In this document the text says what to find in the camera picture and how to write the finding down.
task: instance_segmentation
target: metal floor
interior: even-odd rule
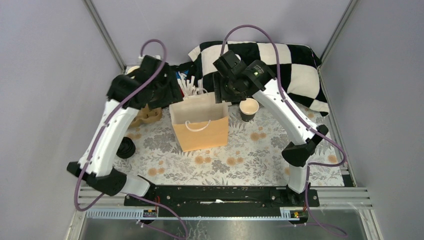
[[[355,210],[314,210],[322,223],[333,224],[348,232],[346,239],[367,239],[361,217]],[[189,240],[338,240],[318,226],[290,226],[276,220],[186,220]],[[156,220],[153,226],[184,236],[177,220]],[[163,233],[141,228],[135,220],[86,218],[80,240],[173,240]]]

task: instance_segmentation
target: black and white checkered pillow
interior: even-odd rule
[[[188,55],[196,66],[196,79],[203,78],[203,87],[214,91],[212,73],[217,72],[213,65],[221,52],[222,41],[204,42]],[[323,116],[329,113],[326,96],[321,89],[317,67],[321,60],[314,51],[305,45],[276,44],[281,72],[281,84],[289,97]],[[228,41],[224,52],[232,50],[246,65],[254,60],[266,63],[277,74],[276,54],[271,43],[248,41]]]

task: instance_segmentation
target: paper bag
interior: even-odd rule
[[[228,144],[228,105],[215,103],[213,92],[171,104],[169,113],[183,152]]]

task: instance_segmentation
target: paper bag handle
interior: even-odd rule
[[[191,124],[190,121],[185,121],[185,126],[187,127],[188,130],[190,130],[192,132],[200,132],[200,131],[204,130],[205,128],[207,128],[209,126],[209,124],[211,124],[211,120],[209,120],[209,122],[206,124],[206,126],[199,128],[199,129],[191,129],[189,127],[189,124]]]

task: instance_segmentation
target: gray wall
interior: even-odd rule
[[[157,38],[172,64],[202,42],[222,40],[234,27],[254,24],[275,42],[305,44],[321,55],[349,0],[93,0],[127,65],[137,63],[140,46]],[[257,30],[240,29],[237,41],[268,40]],[[147,54],[161,53],[152,45]]]
[[[361,1],[323,66],[350,163],[385,240],[422,239],[424,1]]]
[[[83,1],[0,2],[0,239],[63,239],[119,69]]]

